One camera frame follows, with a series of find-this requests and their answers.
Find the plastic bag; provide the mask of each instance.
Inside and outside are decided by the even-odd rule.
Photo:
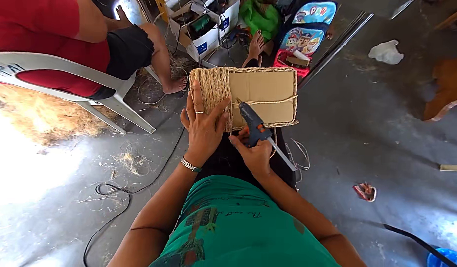
[[[375,58],[377,61],[385,62],[386,64],[398,64],[403,59],[403,54],[400,54],[396,48],[397,40],[391,40],[386,43],[372,47],[368,53],[369,58]]]
[[[278,11],[272,5],[260,4],[257,0],[247,0],[238,13],[250,27],[252,35],[258,29],[265,40],[271,40],[278,33],[281,18]]]

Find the green bag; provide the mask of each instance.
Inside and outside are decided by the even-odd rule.
[[[240,8],[239,15],[250,27],[252,35],[261,29],[261,34],[265,40],[276,37],[281,18],[278,10],[272,5],[260,4],[256,0],[247,0]]]

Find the wristwatch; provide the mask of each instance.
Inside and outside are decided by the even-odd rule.
[[[188,168],[189,170],[193,171],[193,172],[196,172],[196,173],[200,173],[202,168],[198,168],[192,164],[190,164],[188,161],[186,161],[186,159],[184,158],[184,156],[181,158],[181,163],[186,167]]]

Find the green t-shirt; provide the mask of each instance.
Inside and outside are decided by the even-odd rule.
[[[336,266],[297,219],[243,180],[212,175],[189,191],[160,266]]]

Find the white plastic bag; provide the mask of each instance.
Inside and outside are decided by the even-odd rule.
[[[396,48],[398,45],[397,40],[391,40],[386,43],[381,43],[372,47],[368,53],[369,58],[375,58],[377,61],[385,62],[387,64],[398,64],[403,59],[403,54],[400,54]]]

